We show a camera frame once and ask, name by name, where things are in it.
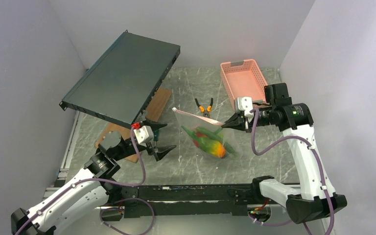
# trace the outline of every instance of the gray marble tabletop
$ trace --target gray marble tabletop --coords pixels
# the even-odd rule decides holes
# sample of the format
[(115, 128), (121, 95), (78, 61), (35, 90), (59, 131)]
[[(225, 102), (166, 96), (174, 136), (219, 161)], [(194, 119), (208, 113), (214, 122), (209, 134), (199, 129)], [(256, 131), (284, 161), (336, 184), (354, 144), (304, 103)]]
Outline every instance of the gray marble tabletop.
[[(268, 84), (280, 82), (276, 69), (263, 68), (261, 71)], [(211, 97), (214, 98), (211, 118), (215, 120), (224, 122), (233, 114), (220, 78), (220, 68), (172, 68), (162, 87), (171, 90), (172, 96), (159, 119), (159, 122), (168, 123), (168, 126), (161, 129), (158, 146), (174, 144), (177, 147), (159, 162), (143, 153), (145, 185), (251, 183), (253, 178), (263, 175), (272, 175), (283, 183), (299, 182), (286, 142), (258, 157), (251, 150), (250, 134), (235, 131), (235, 137), (243, 148), (243, 155), (238, 158), (219, 159), (204, 155), (190, 138), (181, 132), (172, 108), (200, 114), (194, 98), (205, 103), (209, 102)], [(106, 121), (89, 115), (83, 118), (68, 179), (71, 179), (95, 152), (95, 141), (106, 125)], [(259, 127), (256, 130), (256, 148), (262, 150), (280, 137), (279, 130), (274, 126)], [(126, 160), (118, 163), (121, 169), (114, 175), (114, 179), (127, 183), (140, 181), (142, 172), (139, 163)]]

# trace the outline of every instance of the white wall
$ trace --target white wall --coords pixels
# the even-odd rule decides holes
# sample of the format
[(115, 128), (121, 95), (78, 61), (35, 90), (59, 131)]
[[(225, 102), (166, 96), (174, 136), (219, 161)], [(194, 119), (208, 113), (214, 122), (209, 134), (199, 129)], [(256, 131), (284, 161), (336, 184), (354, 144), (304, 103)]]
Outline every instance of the white wall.
[(0, 0), (0, 235), (54, 182), (74, 114), (58, 103), (83, 74), (47, 0)]
[(376, 1), (317, 0), (281, 77), (311, 109), (328, 176), (347, 197), (337, 234), (376, 234)]
[(175, 66), (278, 68), (314, 0), (50, 0), (89, 68), (126, 29), (181, 46)]

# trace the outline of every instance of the wooden cutting board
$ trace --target wooden cutting board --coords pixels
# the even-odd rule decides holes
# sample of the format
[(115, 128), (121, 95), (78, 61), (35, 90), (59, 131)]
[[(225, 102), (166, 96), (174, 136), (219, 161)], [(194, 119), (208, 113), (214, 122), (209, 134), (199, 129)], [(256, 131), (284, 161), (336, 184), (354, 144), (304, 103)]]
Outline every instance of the wooden cutting board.
[[(161, 116), (162, 111), (165, 108), (166, 103), (168, 102), (169, 98), (171, 97), (172, 92), (170, 90), (160, 88), (156, 91), (155, 95), (153, 96), (152, 100), (146, 107), (146, 118), (152, 121), (158, 121), (159, 117)], [(101, 133), (100, 137), (98, 138), (95, 148), (98, 148), (98, 144), (103, 140), (103, 136), (105, 136), (109, 131), (119, 131), (122, 135), (123, 139), (130, 138), (130, 129), (125, 127), (109, 123), (104, 129), (103, 133)], [(128, 161), (137, 163), (138, 156), (136, 154), (131, 155), (125, 158)]]

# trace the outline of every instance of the pink plastic basket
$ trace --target pink plastic basket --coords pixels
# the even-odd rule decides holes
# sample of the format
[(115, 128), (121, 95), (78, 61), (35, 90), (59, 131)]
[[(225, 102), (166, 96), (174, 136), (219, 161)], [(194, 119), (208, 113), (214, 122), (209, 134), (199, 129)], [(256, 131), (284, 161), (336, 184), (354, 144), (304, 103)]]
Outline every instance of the pink plastic basket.
[(221, 63), (220, 75), (233, 110), (234, 99), (237, 97), (246, 96), (251, 97), (253, 101), (266, 102), (264, 86), (267, 86), (267, 82), (255, 60)]

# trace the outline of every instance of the toy vegetable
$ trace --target toy vegetable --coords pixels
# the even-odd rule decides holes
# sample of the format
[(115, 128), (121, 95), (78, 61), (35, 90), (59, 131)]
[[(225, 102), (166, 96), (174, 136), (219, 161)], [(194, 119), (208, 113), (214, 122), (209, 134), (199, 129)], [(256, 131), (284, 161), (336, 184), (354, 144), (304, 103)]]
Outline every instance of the toy vegetable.
[[(223, 138), (219, 135), (217, 135), (216, 133), (208, 130), (207, 128), (204, 128), (204, 127), (201, 127), (201, 126), (198, 126), (196, 129), (195, 129), (197, 132), (199, 133), (202, 133), (204, 135), (206, 135), (208, 138), (212, 139), (212, 140), (215, 140), (215, 141), (218, 141), (220, 143), (223, 143)], [(227, 142), (224, 143), (224, 148), (229, 152), (229, 153), (232, 153), (234, 154), (235, 153), (235, 150), (234, 148)]]
[(226, 154), (226, 149), (220, 142), (208, 138), (205, 134), (195, 134), (194, 132), (188, 130), (186, 127), (181, 127), (192, 138), (195, 146), (197, 146), (199, 149), (219, 158), (223, 158)]

